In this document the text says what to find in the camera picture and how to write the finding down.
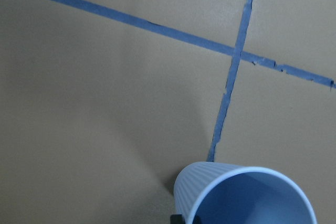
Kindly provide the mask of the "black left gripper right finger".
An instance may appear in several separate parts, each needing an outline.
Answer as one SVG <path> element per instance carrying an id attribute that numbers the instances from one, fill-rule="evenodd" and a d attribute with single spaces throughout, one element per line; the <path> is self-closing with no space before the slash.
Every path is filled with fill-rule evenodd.
<path id="1" fill-rule="evenodd" d="M 202 221 L 199 216 L 194 217 L 194 224 L 202 224 Z"/>

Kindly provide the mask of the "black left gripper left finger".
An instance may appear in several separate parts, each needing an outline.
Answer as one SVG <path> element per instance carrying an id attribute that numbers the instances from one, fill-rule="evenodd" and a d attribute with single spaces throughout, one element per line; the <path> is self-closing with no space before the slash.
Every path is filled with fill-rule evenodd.
<path id="1" fill-rule="evenodd" d="M 183 215 L 173 214 L 170 215 L 170 224 L 186 224 Z"/>

